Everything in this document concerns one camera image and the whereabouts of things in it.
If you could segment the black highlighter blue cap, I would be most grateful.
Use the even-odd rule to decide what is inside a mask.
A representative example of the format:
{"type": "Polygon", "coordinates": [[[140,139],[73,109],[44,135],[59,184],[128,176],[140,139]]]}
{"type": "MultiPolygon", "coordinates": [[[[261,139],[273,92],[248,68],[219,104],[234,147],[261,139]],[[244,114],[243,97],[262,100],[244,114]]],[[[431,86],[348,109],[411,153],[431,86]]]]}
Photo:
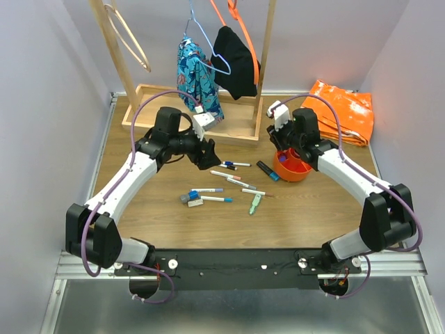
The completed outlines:
{"type": "Polygon", "coordinates": [[[278,181],[280,179],[279,175],[270,168],[267,164],[265,164],[263,161],[258,161],[256,165],[265,173],[269,178],[271,178],[273,181],[278,181]]]}

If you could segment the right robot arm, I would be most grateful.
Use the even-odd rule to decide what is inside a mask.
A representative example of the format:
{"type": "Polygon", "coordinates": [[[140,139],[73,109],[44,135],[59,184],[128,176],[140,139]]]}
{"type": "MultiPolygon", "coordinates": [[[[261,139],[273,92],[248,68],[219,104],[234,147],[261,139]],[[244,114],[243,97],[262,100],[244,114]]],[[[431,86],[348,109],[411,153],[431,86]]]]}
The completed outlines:
{"type": "Polygon", "coordinates": [[[378,252],[402,242],[417,232],[410,190],[404,184],[391,185],[350,160],[336,143],[321,138],[313,110],[294,111],[272,106],[274,120],[267,132],[278,151],[291,150],[297,158],[333,179],[362,206],[359,227],[324,243],[316,261],[334,273],[345,261],[363,253],[378,252]]]}

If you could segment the glue tube pink cap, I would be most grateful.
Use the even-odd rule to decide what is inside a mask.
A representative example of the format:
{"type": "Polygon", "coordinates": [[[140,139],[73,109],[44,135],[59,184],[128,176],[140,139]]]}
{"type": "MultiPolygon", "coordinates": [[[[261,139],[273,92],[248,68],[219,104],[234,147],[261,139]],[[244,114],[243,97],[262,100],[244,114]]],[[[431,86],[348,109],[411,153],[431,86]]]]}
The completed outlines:
{"type": "Polygon", "coordinates": [[[291,149],[291,154],[292,154],[294,157],[296,157],[296,158],[299,158],[299,157],[300,157],[300,155],[298,154],[298,152],[295,151],[294,149],[291,149]]]}

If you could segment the orange round divided organizer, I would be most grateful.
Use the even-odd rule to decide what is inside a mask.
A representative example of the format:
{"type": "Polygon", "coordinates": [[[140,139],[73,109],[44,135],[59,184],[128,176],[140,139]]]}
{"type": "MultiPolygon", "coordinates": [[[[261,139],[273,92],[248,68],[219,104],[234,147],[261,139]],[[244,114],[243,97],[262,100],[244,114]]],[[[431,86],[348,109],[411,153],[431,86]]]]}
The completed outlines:
{"type": "Polygon", "coordinates": [[[273,157],[273,169],[281,179],[287,182],[303,181],[311,173],[312,167],[305,163],[300,157],[296,158],[291,154],[290,148],[283,152],[276,152],[273,157]],[[283,164],[279,162],[278,157],[285,154],[289,159],[283,164]]]}

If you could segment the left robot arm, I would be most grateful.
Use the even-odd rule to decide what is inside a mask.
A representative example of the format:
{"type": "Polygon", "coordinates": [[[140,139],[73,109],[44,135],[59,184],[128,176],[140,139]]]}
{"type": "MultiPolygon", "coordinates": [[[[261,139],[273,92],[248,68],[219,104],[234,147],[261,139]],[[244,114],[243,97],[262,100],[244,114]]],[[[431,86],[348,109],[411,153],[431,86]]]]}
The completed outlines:
{"type": "Polygon", "coordinates": [[[108,269],[115,263],[128,264],[140,275],[154,266],[153,245],[137,239],[123,239],[118,222],[151,177],[174,155],[184,155],[200,170],[220,164],[215,142],[204,133],[215,125],[210,113],[189,116],[178,109],[162,106],[154,126],[133,142],[127,160],[108,184],[85,204],[73,204],[66,213],[65,248],[80,257],[86,271],[90,265],[108,269]]]}

